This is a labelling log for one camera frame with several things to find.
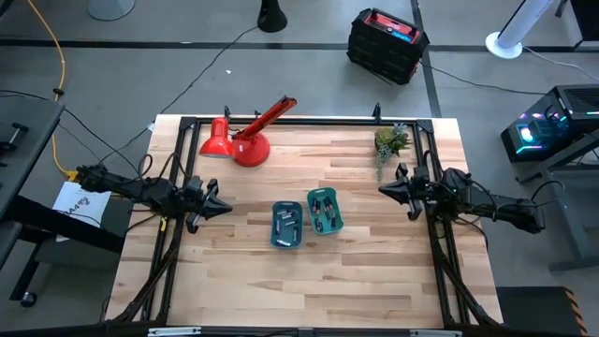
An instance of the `yellow cable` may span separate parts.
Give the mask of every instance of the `yellow cable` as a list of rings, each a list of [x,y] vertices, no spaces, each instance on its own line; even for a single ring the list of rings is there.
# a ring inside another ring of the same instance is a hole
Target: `yellow cable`
[[[42,22],[44,27],[46,27],[46,30],[48,31],[48,33],[52,37],[52,40],[54,41],[54,44],[56,45],[56,50],[58,50],[58,55],[60,56],[60,63],[61,63],[61,67],[62,67],[62,74],[60,76],[60,82],[58,83],[58,89],[63,90],[63,85],[65,84],[65,75],[66,75],[66,62],[65,62],[65,56],[63,55],[63,50],[60,48],[60,44],[58,43],[58,40],[56,39],[54,32],[52,31],[52,29],[50,28],[50,26],[48,25],[48,23],[46,22],[44,17],[41,15],[39,10],[37,10],[36,5],[34,5],[34,3],[31,0],[27,0],[27,2],[29,3],[29,6],[31,7],[31,9],[36,13],[37,17]],[[58,94],[56,94],[54,96],[54,101],[58,101],[58,98],[60,98],[60,96]],[[54,157],[54,163],[56,164],[56,167],[58,169],[60,169],[60,171],[63,172],[70,181],[74,180],[75,176],[77,175],[77,171],[66,170],[58,162],[58,158],[56,157],[56,138],[54,135],[52,135],[52,156]]]

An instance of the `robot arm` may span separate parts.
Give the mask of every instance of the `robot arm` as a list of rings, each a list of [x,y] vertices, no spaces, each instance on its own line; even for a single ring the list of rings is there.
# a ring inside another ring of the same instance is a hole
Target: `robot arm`
[[[166,217],[177,217],[190,212],[185,220],[190,233],[197,232],[200,217],[208,220],[233,210],[217,197],[218,182],[215,179],[210,180],[204,193],[203,181],[198,176],[193,176],[179,189],[163,178],[128,179],[112,174],[101,164],[78,167],[77,172],[79,184],[86,191],[118,193]]]
[[[411,178],[407,173],[406,165],[400,164],[395,172],[397,181],[379,187],[379,191],[401,204],[409,204],[410,220],[418,218],[422,212],[419,201],[425,201],[434,202],[436,214],[449,220],[467,213],[493,221],[503,220],[532,234],[544,229],[539,225],[539,214],[530,200],[493,195],[474,182],[470,174],[459,169],[446,169],[439,182],[430,181],[425,166],[414,168]]]

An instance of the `artificial plant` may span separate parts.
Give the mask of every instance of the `artificial plant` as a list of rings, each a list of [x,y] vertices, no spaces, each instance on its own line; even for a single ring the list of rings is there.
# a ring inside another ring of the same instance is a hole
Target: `artificial plant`
[[[400,155],[400,150],[407,149],[408,132],[404,124],[395,124],[393,128],[380,128],[374,133],[376,148],[376,177],[383,179],[383,167],[392,155]]]

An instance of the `white paper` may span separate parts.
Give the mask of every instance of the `white paper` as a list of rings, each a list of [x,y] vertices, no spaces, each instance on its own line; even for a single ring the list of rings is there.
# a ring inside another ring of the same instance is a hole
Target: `white paper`
[[[81,220],[82,222],[99,227],[102,221],[102,214],[109,203],[110,192],[94,193],[87,192],[81,188],[78,183],[66,182],[63,184],[56,201],[54,201],[53,210],[67,213],[68,216]],[[62,235],[56,236],[57,242],[63,242],[68,238]]]

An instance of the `black box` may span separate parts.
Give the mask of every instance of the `black box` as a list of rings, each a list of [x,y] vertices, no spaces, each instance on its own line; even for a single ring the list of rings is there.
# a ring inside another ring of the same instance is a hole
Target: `black box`
[[[511,162],[542,161],[599,128],[599,85],[558,85],[502,132]]]
[[[410,81],[429,45],[418,27],[380,9],[362,10],[352,22],[347,56],[398,84]]]

